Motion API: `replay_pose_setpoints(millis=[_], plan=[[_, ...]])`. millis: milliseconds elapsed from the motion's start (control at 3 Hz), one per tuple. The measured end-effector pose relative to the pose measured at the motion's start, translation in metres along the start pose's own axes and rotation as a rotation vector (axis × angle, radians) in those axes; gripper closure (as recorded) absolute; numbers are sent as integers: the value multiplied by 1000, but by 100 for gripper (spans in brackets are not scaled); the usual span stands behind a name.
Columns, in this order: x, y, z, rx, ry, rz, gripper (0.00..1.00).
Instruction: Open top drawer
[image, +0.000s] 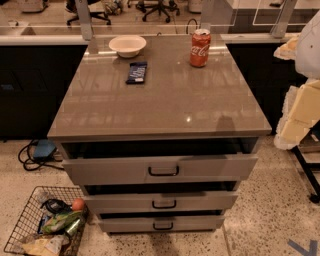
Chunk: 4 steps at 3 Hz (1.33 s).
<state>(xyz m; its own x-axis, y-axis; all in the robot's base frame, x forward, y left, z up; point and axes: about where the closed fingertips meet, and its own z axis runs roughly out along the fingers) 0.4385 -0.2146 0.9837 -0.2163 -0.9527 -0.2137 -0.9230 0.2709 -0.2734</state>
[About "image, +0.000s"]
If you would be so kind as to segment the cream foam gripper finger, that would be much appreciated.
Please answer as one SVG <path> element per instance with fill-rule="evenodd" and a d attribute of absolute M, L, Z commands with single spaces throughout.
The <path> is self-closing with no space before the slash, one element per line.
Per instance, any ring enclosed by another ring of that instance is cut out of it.
<path fill-rule="evenodd" d="M 300 87 L 290 86 L 285 95 L 274 145 L 290 150 L 300 144 L 320 120 L 320 81 L 308 80 Z"/>

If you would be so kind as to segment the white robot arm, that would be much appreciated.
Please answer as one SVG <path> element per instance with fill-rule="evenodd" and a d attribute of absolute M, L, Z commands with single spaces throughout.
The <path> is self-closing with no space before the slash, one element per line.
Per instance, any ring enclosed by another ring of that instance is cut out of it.
<path fill-rule="evenodd" d="M 299 36 L 278 47 L 274 56 L 294 60 L 296 72 L 307 78 L 300 87 L 289 87 L 276 128 L 274 145 L 290 150 L 299 145 L 320 120 L 320 11 Z"/>

